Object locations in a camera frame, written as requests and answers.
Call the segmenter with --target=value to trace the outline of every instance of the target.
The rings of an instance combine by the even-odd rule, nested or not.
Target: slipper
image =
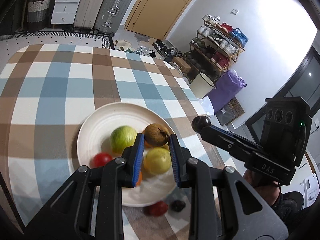
[[[115,41],[114,43],[115,46],[132,46],[132,43],[125,41],[125,40],[120,40],[120,41]]]
[[[127,49],[130,49],[130,50],[132,50],[132,51],[135,50],[134,48],[132,48],[131,46],[128,46],[128,45],[126,45],[126,46],[120,46],[117,50],[126,51]]]

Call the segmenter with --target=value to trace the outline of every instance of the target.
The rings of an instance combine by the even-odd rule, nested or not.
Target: dark sphere
[[[209,117],[204,116],[204,115],[199,115],[199,116],[195,117],[191,123],[191,127],[193,128],[193,130],[196,133],[201,133],[201,130],[204,127],[210,126],[210,125],[211,125],[211,122],[210,122]]]

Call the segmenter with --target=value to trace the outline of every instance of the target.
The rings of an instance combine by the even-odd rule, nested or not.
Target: checkered tablecloth
[[[212,166],[215,147],[191,128],[204,110],[162,60],[86,46],[30,45],[16,52],[0,74],[0,94],[0,170],[25,225],[78,167],[81,123],[111,102],[156,112],[181,146]],[[212,158],[214,166],[224,166],[219,156]],[[189,191],[176,189],[166,201],[175,199],[187,207],[158,218],[145,216],[142,208],[123,207],[125,238],[187,239]]]

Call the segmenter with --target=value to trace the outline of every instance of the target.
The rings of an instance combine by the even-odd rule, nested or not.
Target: light switch
[[[239,12],[239,10],[233,9],[231,13],[233,13],[234,15],[236,15],[238,12]]]

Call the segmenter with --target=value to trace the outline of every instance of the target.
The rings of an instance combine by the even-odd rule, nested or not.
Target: beige suitcase
[[[103,0],[80,0],[74,27],[92,29]]]

